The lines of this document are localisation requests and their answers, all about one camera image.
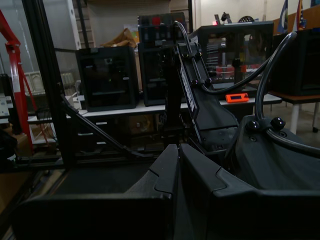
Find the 3d printer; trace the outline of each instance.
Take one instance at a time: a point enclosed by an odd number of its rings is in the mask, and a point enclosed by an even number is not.
[[[206,70],[219,90],[245,79],[265,62],[272,53],[273,28],[272,21],[202,26],[189,38],[201,45]],[[254,97],[260,77],[233,93]]]

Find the wall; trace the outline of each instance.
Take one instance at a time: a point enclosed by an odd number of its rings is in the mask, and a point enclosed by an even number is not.
[[[188,0],[171,0],[169,3],[169,8],[171,13],[184,13],[186,22],[186,31],[190,33],[189,30],[189,3]]]
[[[76,49],[75,38],[71,26],[67,0],[43,0],[48,19],[48,24],[56,48]],[[22,68],[25,73],[39,71],[33,42],[22,5],[22,0],[1,0],[0,9],[8,22],[13,33],[21,42],[20,56]],[[6,39],[0,34],[0,54],[2,56],[5,72],[10,76],[10,62],[5,43]],[[58,63],[61,72],[68,72],[74,69],[75,57],[64,53],[58,55]]]
[[[138,24],[138,16],[170,13],[169,0],[108,0],[88,2],[95,45],[111,41],[124,24]]]
[[[262,21],[264,15],[265,0],[193,0],[193,18],[196,29],[201,26],[212,25],[215,14],[230,14],[235,23],[244,16],[251,16]],[[288,0],[288,14],[297,11],[299,0]],[[311,0],[303,0],[303,9],[310,8]],[[266,20],[274,20],[280,17],[284,0],[267,0]]]
[[[265,0],[239,0],[238,16],[239,19],[243,16],[251,16],[254,19],[259,18],[262,21],[264,14]],[[280,18],[284,0],[267,0],[266,20],[271,21]],[[297,12],[299,0],[288,0],[288,14]],[[303,9],[310,8],[311,0],[303,0]]]
[[[237,22],[239,20],[238,6],[239,6],[239,1],[241,0],[195,0],[195,1],[201,2],[200,4],[201,26],[212,25],[212,22],[215,20],[215,14],[219,14],[219,17],[221,18],[224,12],[226,12],[227,14],[230,14],[230,18],[233,22]]]

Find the red metal frame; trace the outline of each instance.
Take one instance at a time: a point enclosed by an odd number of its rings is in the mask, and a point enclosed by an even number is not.
[[[28,124],[27,99],[26,99],[25,86],[24,86],[25,74],[22,69],[20,49],[19,49],[21,43],[17,39],[16,35],[12,32],[1,10],[0,10],[0,33],[7,40],[7,43],[5,44],[5,48],[7,53],[9,54],[14,100],[15,100],[16,110],[19,116],[20,125],[22,128],[22,131],[27,135],[29,146],[32,150],[33,145],[32,145],[32,139],[30,134],[30,128]]]

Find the white wall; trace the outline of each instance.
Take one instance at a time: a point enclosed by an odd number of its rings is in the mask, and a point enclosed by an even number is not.
[[[198,29],[201,26],[212,25],[215,14],[230,14],[231,20],[235,23],[244,16],[251,16],[262,21],[264,15],[265,0],[194,0],[193,17],[194,25]],[[267,0],[266,20],[280,18],[284,0]],[[288,14],[297,12],[299,0],[288,0]],[[303,9],[310,8],[311,0],[303,0]]]
[[[195,0],[200,1],[201,7],[201,26],[212,25],[215,20],[215,14],[219,14],[221,18],[222,14],[226,12],[230,14],[230,18],[233,22],[237,22],[239,19],[239,1],[241,0]]]
[[[266,19],[275,20],[280,18],[282,7],[284,6],[284,0],[268,0],[266,7]],[[299,0],[288,0],[288,15],[297,12]],[[303,0],[303,9],[310,8],[311,0]]]
[[[244,16],[251,16],[254,19],[259,18],[262,21],[264,15],[265,0],[239,0],[239,19]],[[280,18],[284,0],[267,0],[266,20],[271,21]],[[288,0],[288,14],[297,12],[299,0]],[[303,9],[310,8],[311,0],[303,0]]]

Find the floor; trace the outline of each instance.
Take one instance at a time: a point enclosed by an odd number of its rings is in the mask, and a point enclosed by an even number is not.
[[[301,110],[299,112],[299,120],[296,135],[302,138],[305,144],[320,148],[320,131],[318,133],[312,132],[312,122],[314,116],[315,104],[308,103],[303,104]],[[291,112],[292,112],[292,104],[282,102],[280,104],[273,104],[272,111],[270,105],[265,105],[263,108],[263,112],[265,116],[268,117],[280,117],[285,122],[285,128],[289,129],[291,124]],[[317,127],[320,129],[320,114],[318,114],[318,125]]]

